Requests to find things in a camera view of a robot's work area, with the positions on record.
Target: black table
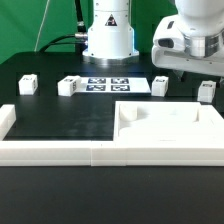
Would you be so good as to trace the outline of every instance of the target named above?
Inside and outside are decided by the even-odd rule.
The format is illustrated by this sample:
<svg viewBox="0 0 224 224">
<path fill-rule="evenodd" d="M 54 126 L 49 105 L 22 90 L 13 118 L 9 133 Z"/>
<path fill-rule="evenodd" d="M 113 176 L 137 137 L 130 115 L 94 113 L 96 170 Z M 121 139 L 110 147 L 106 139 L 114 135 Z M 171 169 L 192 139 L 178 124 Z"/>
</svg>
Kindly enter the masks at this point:
<svg viewBox="0 0 224 224">
<path fill-rule="evenodd" d="M 34 96 L 20 96 L 18 81 L 36 73 Z M 169 76 L 166 97 L 150 94 L 57 95 L 57 82 L 82 77 Z M 184 81 L 157 69 L 150 55 L 138 64 L 100 67 L 73 53 L 19 53 L 0 66 L 0 104 L 15 104 L 17 121 L 6 140 L 112 140 L 117 100 L 197 100 L 203 80 L 219 77 L 186 73 Z M 213 106 L 223 115 L 224 92 Z M 223 167 L 1 167 L 0 223 L 178 223 L 220 224 L 224 220 Z"/>
</svg>

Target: white cube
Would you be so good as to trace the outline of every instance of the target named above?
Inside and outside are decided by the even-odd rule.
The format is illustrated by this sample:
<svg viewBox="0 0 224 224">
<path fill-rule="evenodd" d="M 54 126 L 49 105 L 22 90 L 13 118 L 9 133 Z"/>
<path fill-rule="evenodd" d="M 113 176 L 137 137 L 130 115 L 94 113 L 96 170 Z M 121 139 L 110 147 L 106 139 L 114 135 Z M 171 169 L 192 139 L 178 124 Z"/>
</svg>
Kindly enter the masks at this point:
<svg viewBox="0 0 224 224">
<path fill-rule="evenodd" d="M 168 89 L 169 78 L 166 76 L 156 76 L 152 82 L 152 96 L 165 96 Z"/>
<path fill-rule="evenodd" d="M 58 95 L 59 96 L 72 96 L 76 89 L 81 84 L 81 77 L 76 76 L 67 76 L 58 82 Z"/>
<path fill-rule="evenodd" d="M 203 81 L 198 90 L 198 101 L 211 103 L 216 89 L 216 82 Z"/>
<path fill-rule="evenodd" d="M 20 95 L 33 95 L 38 87 L 37 75 L 24 75 L 19 81 Z"/>
</svg>

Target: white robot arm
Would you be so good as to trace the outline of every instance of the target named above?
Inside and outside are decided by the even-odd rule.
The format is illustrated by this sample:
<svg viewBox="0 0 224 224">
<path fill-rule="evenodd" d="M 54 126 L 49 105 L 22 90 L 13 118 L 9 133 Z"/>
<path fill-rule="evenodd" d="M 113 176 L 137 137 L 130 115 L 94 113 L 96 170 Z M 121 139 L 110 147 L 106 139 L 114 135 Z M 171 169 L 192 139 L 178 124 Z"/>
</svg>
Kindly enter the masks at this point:
<svg viewBox="0 0 224 224">
<path fill-rule="evenodd" d="M 178 15 L 165 17 L 153 39 L 157 67 L 224 76 L 224 1 L 171 0 Z"/>
<path fill-rule="evenodd" d="M 93 4 L 94 22 L 88 30 L 84 61 L 103 65 L 138 61 L 129 24 L 130 0 L 93 0 Z"/>
</svg>

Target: green backdrop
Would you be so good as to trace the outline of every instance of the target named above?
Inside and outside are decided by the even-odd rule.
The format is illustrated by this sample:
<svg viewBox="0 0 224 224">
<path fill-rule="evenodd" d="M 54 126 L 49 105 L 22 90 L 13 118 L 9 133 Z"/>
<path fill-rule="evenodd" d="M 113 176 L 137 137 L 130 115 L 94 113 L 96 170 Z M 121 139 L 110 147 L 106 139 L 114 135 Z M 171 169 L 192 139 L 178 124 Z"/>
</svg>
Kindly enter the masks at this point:
<svg viewBox="0 0 224 224">
<path fill-rule="evenodd" d="M 18 52 L 34 51 L 47 0 L 0 0 L 0 63 Z M 86 26 L 92 24 L 93 0 L 82 0 Z M 150 52 L 152 37 L 161 18 L 176 14 L 168 0 L 133 0 L 132 27 L 135 48 Z M 76 32 L 74 0 L 50 0 L 39 42 Z M 74 51 L 73 46 L 51 47 L 49 51 Z"/>
</svg>

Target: robot logo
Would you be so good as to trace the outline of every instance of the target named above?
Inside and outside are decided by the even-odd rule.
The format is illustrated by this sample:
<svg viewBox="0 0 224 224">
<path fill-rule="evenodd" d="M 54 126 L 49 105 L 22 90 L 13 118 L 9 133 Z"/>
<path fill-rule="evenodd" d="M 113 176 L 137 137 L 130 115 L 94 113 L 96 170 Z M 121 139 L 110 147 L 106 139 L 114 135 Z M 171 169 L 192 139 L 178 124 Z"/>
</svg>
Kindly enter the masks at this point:
<svg viewBox="0 0 224 224">
<path fill-rule="evenodd" d="M 107 20 L 105 26 L 117 26 L 117 23 L 112 14 L 110 15 L 109 19 Z"/>
</svg>

